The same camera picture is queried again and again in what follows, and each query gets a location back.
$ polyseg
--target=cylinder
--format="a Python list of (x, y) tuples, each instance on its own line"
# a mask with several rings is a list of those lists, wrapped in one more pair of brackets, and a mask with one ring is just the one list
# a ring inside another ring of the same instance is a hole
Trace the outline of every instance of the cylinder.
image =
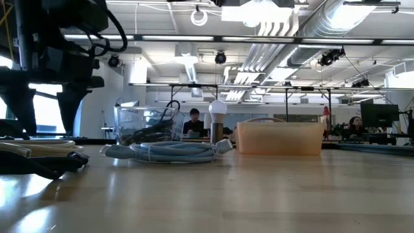
[(223, 123), (212, 123), (210, 142), (216, 144), (223, 139)]

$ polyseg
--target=security camera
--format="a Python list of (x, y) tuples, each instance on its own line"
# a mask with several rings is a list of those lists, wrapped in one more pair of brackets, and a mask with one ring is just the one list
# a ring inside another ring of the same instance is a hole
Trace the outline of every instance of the security camera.
[(119, 59), (119, 55), (112, 54), (111, 58), (108, 60), (108, 66), (110, 67), (120, 67), (122, 66), (122, 61)]
[(227, 58), (226, 58), (226, 55), (224, 55), (223, 51), (217, 52), (217, 55), (215, 56), (215, 63), (216, 64), (219, 64), (219, 65), (224, 64), (224, 63), (226, 63), (226, 60), (227, 60)]

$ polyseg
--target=person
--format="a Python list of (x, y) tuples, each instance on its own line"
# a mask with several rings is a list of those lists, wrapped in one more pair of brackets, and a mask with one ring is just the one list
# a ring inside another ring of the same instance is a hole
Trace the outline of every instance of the person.
[(359, 116), (354, 116), (349, 120), (347, 138), (361, 137), (363, 133), (368, 133), (368, 130), (362, 126), (362, 119)]
[(191, 120), (184, 123), (184, 129), (182, 130), (182, 133), (191, 133), (193, 132), (199, 132), (202, 136), (204, 134), (204, 122), (199, 120), (200, 117), (200, 111), (198, 109), (192, 109), (190, 111), (190, 117)]

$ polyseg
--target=woman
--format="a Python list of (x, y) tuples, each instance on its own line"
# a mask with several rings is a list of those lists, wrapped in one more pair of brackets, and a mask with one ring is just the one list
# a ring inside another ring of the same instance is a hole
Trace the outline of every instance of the woman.
[(354, 116), (349, 121), (347, 138), (361, 137), (363, 133), (368, 133), (368, 130), (362, 126), (362, 119), (359, 116)]

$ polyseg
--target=clear plastic box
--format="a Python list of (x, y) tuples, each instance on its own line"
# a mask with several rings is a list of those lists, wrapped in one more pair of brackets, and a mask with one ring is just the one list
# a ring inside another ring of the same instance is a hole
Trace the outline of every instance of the clear plastic box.
[(181, 141), (184, 114), (170, 107), (115, 107), (118, 144)]

